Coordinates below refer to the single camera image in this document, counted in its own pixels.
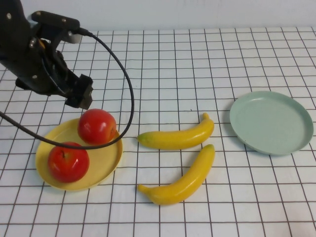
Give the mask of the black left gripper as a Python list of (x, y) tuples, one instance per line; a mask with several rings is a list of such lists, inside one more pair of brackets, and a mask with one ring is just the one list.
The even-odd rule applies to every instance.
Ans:
[[(66, 98), (67, 106), (88, 110), (92, 103), (93, 80), (81, 74), (78, 78), (69, 69), (62, 53), (51, 45), (46, 45), (43, 66), (53, 85), (53, 94)], [(79, 79), (79, 93), (75, 91)]]

